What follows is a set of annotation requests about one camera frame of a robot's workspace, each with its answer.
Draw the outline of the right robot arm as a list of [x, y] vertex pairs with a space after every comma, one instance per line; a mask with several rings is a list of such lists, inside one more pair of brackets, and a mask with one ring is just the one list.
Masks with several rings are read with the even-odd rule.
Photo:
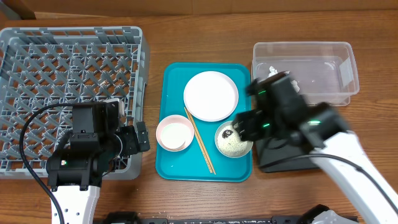
[[239, 113], [232, 122], [243, 141], [281, 131], [336, 183], [366, 223], [397, 223], [397, 193], [375, 168], [355, 132], [328, 104], [272, 105]]

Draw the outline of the white tissue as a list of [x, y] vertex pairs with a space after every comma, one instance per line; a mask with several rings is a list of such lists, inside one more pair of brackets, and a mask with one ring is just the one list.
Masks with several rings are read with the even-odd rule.
[[[277, 69], [275, 69], [273, 66], [269, 67], [269, 74], [268, 77], [270, 78], [271, 76], [274, 76], [278, 74]], [[296, 80], [292, 80], [291, 84], [293, 85], [293, 88], [295, 89], [295, 91], [298, 93], [300, 91], [300, 87], [298, 86], [298, 82]]]

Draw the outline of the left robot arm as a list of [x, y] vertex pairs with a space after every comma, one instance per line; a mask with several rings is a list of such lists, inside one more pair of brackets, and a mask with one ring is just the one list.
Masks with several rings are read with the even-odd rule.
[[145, 122], [135, 126], [74, 126], [47, 160], [52, 223], [92, 223], [103, 177], [121, 156], [150, 149]]

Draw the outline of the grey bowl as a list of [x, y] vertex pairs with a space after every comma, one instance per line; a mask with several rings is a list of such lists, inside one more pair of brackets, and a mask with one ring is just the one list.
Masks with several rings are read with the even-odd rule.
[[253, 142], [242, 141], [232, 122], [223, 123], [215, 133], [215, 145], [222, 155], [229, 158], [240, 158], [251, 152]]

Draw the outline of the white paper cup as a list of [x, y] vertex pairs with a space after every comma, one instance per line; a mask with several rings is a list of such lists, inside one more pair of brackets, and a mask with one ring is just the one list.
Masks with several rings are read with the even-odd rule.
[[188, 126], [181, 123], [171, 123], [160, 133], [160, 142], [166, 150], [179, 151], [191, 141], [192, 133]]

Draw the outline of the pink plastic bowl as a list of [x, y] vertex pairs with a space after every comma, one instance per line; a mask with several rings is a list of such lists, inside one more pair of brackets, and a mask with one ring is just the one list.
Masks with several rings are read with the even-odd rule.
[[188, 118], [181, 115], [170, 115], [157, 126], [156, 139], [167, 151], [178, 152], [186, 149], [193, 141], [194, 128]]

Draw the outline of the white rice pile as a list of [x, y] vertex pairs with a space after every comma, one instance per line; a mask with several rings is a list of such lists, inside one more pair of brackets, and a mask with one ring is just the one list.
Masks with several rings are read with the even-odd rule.
[[[226, 129], [233, 131], [233, 134], [228, 138], [222, 137], [222, 132]], [[240, 140], [239, 134], [233, 129], [232, 125], [225, 126], [216, 138], [219, 150], [229, 157], [241, 156], [247, 147], [247, 142]]]

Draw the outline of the dark food scrap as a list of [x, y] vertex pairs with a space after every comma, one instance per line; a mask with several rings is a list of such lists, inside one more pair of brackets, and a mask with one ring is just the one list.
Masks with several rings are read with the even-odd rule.
[[232, 131], [232, 130], [226, 129], [226, 130], [224, 130], [224, 131], [222, 132], [222, 137], [225, 139], [225, 138], [228, 138], [229, 136], [231, 136], [232, 134], [233, 134], [233, 131]]

